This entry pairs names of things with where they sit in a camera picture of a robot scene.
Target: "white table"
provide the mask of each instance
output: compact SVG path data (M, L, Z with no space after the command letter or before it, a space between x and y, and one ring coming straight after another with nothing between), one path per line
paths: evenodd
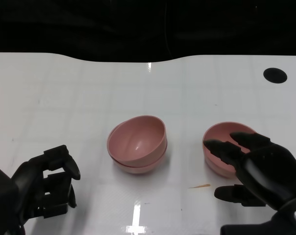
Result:
M283 84L267 68L288 75ZM148 175L113 165L109 132L131 117L160 117L168 160ZM238 183L204 163L201 139L221 121L237 121L296 157L296 57L192 56L160 63L96 63L55 54L0 53L0 169L66 144L82 175L66 215L32 219L28 235L219 234L220 226L261 223L269 207L214 198ZM210 187L188 189L202 184Z

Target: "bowl rim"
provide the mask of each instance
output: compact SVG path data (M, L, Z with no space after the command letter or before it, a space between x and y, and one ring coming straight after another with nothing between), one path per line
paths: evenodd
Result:
M205 151L206 151L206 150L209 151L209 149L206 148L206 146L203 144L204 139L205 139L205 136L207 135L207 133L208 133L213 127L218 126L218 125L221 125L221 124L228 124L228 123L238 124L238 125L241 125L241 126L247 127L248 129L250 129L251 131L253 131L254 133L256 133L256 131L255 131L254 129L252 129L251 127L249 127L249 126L247 126L247 125L245 125L245 124L242 124L242 123L239 123L239 122L235 122L235 121L222 121L222 122L219 122L219 123L217 123L217 124L212 125L212 126L209 127L208 130L205 132L205 134L204 134L203 137L202 137L202 148L203 148L203 154L204 154L204 157L207 158L209 161L211 161L214 165L216 165L217 167L219 167L219 168L221 168L221 169L223 169L223 170L226 170L226 171L228 171L228 172L230 172L230 173L236 173L236 170L235 170L235 168L234 168L232 165L229 165L229 164L226 164L226 163L225 163L226 165L219 166L219 165L215 164L215 163L212 161L212 159L211 159L207 154L205 154Z
M154 161L153 163L150 163L149 165L146 165L146 166L140 166L140 167L134 167L134 166L124 165L124 164L118 162L117 160L115 160L111 155L110 155L110 157L112 158L112 160L113 160L115 163L120 164L120 165L125 166L125 167L128 167L128 168L145 168L145 167L147 167L147 166L150 166L150 165L156 164L158 161L160 161L162 158L164 158L164 157L165 157L165 154L166 154L166 151L167 151L167 148L168 148L168 140L167 140L166 148L165 148L164 152L161 154L161 157L160 157L160 158L158 158L158 159L157 159L156 161Z
M143 117L154 118L154 119L157 119L158 121L160 121L160 122L162 123L163 128L164 128L164 133L163 133L163 136L162 136L161 141L160 141L160 142L156 145L156 147L155 147L153 150L151 150L149 153L147 153L147 154L145 154L145 155L143 155L143 156L141 156L141 157L138 157L138 158L136 158L136 159L132 159L132 160L123 160L123 159L120 159L120 158L117 158L117 157L113 156L113 154L111 153L110 148L109 148L109 143L110 143L110 141L111 141L111 137L112 137L113 133L114 133L119 127L121 127L124 123L126 123L126 122L128 122L128 121L131 121L131 120L133 120L133 119L136 119L136 118L143 118ZM113 130L110 132L110 134L109 134L109 136L108 136L108 139L107 139L107 150L108 150L109 155L110 155L112 158L114 158L115 160L117 160L119 163L120 163L120 161L122 161L122 162L133 162L133 161L137 161L137 160L139 160L139 159L142 159L142 158L146 157L147 155L151 154L153 151L155 151L155 150L161 145L161 143L164 141L164 139L165 139L166 136L167 136L166 126L165 126L163 120L161 120L160 118L158 118L158 117L156 117L156 116L152 116L152 115L141 115L141 116L137 116L137 117L132 117L132 118L130 118L129 120L126 120L126 121L124 121L124 122L121 122L119 125L117 125L116 127L113 128Z

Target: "glossy white surface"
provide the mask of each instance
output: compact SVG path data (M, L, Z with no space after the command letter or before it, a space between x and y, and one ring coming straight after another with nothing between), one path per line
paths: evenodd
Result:
M280 68L287 82L263 77ZM168 159L148 175L119 170L106 151L112 128L134 116L161 118ZM214 198L232 185L204 162L201 139L221 121L246 124L296 157L296 57L193 56L161 63L95 63L55 54L0 54L0 168L66 144L81 181L68 214L26 223L29 235L219 234L261 223L273 211ZM193 188L203 184L210 187Z

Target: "pink bowl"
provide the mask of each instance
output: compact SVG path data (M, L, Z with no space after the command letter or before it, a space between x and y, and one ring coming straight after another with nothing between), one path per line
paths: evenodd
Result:
M155 161L154 163L150 164L150 165L147 165L147 166L144 166L144 167L129 167L129 166L126 166L126 165L123 165L119 162L117 162L115 159L113 159L113 162L123 171L127 172L127 173L131 173L131 174L143 174L143 173L147 173L149 171L152 171L154 170L157 166L159 166L163 160L166 158L166 150L167 148L165 149L164 153L162 154L162 156L157 160Z
M229 141L237 146L239 146L231 137L230 133L232 132L246 132L246 133L255 133L250 127L237 123L237 122L221 122L210 127L203 136L202 141L206 140L220 140L223 142ZM242 151L245 153L249 152L249 149L246 149L242 146ZM220 160L220 158L212 155L210 151L202 144L203 153L205 155L205 160L210 166L210 168L217 174L224 176L226 178L236 178L235 168L232 165L228 165Z
M154 116L139 116L122 122L107 140L109 155L128 167L144 167L156 162L166 147L165 125Z

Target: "stacked pink bowls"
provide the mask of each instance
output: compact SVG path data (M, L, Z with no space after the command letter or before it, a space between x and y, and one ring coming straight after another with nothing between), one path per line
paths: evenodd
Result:
M108 153L122 170L140 174L155 169L165 158L168 142L163 121L139 116L122 122L110 133Z

